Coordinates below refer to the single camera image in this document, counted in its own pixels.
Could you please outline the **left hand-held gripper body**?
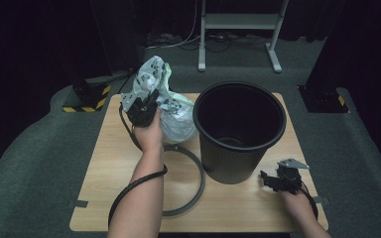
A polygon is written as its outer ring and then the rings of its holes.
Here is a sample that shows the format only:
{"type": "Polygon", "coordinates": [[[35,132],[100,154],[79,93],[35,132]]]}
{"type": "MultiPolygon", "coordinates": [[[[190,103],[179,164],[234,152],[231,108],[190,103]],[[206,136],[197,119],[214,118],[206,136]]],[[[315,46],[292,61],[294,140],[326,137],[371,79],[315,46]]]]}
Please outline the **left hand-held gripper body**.
{"type": "Polygon", "coordinates": [[[122,109],[135,127],[148,127],[153,121],[158,106],[154,103],[154,97],[146,102],[147,95],[145,92],[122,94],[122,109]]]}

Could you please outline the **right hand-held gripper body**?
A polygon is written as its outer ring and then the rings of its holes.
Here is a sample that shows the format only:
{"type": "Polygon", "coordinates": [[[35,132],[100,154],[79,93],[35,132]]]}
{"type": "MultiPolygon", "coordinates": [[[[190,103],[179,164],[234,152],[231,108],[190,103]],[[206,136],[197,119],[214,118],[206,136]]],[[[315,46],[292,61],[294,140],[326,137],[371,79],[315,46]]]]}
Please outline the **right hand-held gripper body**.
{"type": "Polygon", "coordinates": [[[296,194],[302,187],[302,177],[299,170],[309,170],[310,167],[296,159],[285,159],[278,162],[277,175],[284,182],[281,190],[296,194]]]}

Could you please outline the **translucent printed trash bag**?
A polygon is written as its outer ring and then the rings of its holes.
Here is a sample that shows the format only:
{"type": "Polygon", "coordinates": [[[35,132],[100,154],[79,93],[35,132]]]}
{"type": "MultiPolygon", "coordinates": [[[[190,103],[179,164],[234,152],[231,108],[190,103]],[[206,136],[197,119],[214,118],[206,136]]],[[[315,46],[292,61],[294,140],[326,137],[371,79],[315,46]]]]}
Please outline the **translucent printed trash bag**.
{"type": "Polygon", "coordinates": [[[160,91],[160,105],[157,109],[161,110],[161,127],[165,142],[178,144],[196,135],[192,119],[194,102],[170,90],[171,74],[170,65],[162,58],[154,56],[138,69],[129,93],[149,93],[154,89],[160,91]]]}

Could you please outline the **dark ribbed trash can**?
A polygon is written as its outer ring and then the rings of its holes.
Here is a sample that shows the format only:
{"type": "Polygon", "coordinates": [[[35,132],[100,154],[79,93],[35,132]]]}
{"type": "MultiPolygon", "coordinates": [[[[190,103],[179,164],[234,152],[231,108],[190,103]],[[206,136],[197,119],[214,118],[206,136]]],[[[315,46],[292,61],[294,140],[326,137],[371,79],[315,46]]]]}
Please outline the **dark ribbed trash can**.
{"type": "Polygon", "coordinates": [[[215,84],[197,98],[193,122],[205,172],[215,181],[241,183],[286,130],[283,105],[268,90],[247,82],[215,84]]]}

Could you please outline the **person's left hand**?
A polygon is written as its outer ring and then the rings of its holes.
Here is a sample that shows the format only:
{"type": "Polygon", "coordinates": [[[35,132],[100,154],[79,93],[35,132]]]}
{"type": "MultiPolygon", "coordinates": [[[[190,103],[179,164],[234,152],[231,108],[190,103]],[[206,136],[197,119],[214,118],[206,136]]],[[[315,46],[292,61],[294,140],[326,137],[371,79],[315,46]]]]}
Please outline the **person's left hand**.
{"type": "Polygon", "coordinates": [[[143,153],[160,152],[163,149],[164,134],[161,128],[161,110],[157,109],[148,127],[135,127],[133,134],[143,153]]]}

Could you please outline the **person's right hand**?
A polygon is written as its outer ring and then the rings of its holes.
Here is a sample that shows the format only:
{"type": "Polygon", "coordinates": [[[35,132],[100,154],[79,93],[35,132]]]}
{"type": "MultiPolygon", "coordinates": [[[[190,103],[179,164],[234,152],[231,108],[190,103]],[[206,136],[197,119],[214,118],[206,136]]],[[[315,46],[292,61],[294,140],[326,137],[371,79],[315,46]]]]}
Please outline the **person's right hand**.
{"type": "Polygon", "coordinates": [[[288,191],[280,191],[279,194],[287,212],[296,221],[308,221],[316,218],[309,199],[300,189],[295,194],[288,191]]]}

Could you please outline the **black yellow striped stand base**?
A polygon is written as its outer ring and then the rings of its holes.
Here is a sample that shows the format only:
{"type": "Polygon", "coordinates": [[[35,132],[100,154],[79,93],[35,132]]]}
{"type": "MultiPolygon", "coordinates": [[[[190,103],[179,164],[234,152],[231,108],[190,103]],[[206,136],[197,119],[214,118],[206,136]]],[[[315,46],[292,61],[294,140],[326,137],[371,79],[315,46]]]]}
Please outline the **black yellow striped stand base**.
{"type": "Polygon", "coordinates": [[[320,91],[298,86],[307,110],[311,113],[348,113],[345,100],[336,90],[320,91]]]}
{"type": "Polygon", "coordinates": [[[91,83],[76,78],[72,81],[71,90],[63,103],[63,111],[95,112],[102,109],[111,86],[106,83],[91,83]]]}

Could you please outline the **grey metal stand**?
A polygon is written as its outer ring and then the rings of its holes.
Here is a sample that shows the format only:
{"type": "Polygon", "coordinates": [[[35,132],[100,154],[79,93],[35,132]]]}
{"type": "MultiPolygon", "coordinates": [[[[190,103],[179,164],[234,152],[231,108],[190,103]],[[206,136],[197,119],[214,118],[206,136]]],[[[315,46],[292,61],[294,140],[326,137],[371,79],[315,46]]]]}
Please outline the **grey metal stand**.
{"type": "Polygon", "coordinates": [[[206,70],[205,31],[206,30],[271,30],[272,39],[265,44],[272,68],[276,73],[283,71],[275,52],[286,10],[290,0],[282,0],[280,12],[277,14],[230,14],[207,13],[206,0],[201,0],[200,37],[197,69],[206,70]]]}

